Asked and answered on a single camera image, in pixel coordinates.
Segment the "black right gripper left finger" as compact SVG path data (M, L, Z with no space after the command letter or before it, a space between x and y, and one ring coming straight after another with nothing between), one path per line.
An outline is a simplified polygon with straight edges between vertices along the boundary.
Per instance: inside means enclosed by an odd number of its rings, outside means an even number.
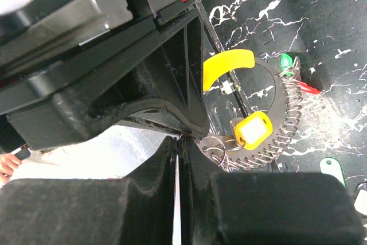
M171 244L177 140L119 180L21 179L1 189L2 244Z

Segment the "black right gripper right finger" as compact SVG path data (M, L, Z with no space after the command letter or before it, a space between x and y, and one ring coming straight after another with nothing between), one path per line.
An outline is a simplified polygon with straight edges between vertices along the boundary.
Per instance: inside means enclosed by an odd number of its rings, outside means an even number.
M226 173L179 140L182 244L362 244L345 187L322 173Z

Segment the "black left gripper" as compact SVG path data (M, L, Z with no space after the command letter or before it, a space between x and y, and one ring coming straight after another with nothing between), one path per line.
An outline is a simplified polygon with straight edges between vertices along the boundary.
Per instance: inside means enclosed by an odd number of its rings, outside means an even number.
M203 24L191 9L165 26L132 0L33 0L1 17L1 149L53 149L114 124L201 138Z

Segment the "yellow tag key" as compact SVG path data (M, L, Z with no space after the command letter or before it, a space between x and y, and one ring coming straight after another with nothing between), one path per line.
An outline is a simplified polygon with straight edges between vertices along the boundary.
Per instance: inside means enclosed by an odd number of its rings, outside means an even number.
M256 111L246 118L234 118L230 125L235 142L245 150L255 150L273 133L272 122L262 111Z

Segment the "large keyring with yellow handle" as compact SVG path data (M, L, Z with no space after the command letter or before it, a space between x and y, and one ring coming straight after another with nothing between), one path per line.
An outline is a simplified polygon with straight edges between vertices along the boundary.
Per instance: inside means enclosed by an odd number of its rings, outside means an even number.
M275 95L270 109L231 119L231 135L211 134L197 141L201 153L225 172L270 164L287 149L298 129L302 93L297 80L286 78L255 57L251 50L227 50L204 61L203 91L208 92L216 80L230 71L252 69L257 65L265 69L274 82Z

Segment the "black key tag with key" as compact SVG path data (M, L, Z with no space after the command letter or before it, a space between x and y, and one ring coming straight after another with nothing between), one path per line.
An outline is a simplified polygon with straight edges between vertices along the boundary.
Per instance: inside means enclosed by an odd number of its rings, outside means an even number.
M364 218L367 216L367 191L366 182L358 184L354 193L354 207L356 211Z

